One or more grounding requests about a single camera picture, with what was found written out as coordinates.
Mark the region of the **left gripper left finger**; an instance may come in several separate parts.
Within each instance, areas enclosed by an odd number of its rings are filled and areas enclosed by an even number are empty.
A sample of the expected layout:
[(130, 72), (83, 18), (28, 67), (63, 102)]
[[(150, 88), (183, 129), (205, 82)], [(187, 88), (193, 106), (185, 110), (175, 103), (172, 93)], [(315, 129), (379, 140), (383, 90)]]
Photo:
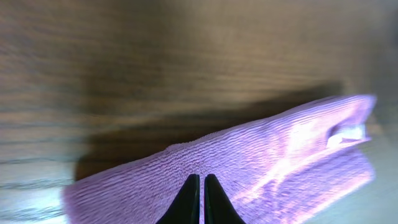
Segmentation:
[(156, 224), (199, 224), (200, 176), (188, 176), (168, 210)]

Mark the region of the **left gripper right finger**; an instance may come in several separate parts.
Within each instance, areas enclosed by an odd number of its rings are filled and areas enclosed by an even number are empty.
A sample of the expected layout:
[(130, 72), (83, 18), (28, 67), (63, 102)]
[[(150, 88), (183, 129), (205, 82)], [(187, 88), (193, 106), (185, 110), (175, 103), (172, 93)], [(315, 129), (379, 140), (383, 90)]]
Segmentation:
[(205, 224), (246, 224), (214, 174), (205, 178)]

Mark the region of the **purple microfibre cloth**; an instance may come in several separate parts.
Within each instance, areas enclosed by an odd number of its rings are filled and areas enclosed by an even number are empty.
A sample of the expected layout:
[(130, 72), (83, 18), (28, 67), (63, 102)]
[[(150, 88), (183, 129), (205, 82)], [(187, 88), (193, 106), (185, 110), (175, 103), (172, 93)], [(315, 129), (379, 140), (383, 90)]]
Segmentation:
[(270, 118), (174, 144), (65, 188), (70, 223), (157, 223), (189, 175), (216, 175), (246, 223), (303, 223), (366, 185), (374, 170), (358, 145), (372, 95), (332, 96)]

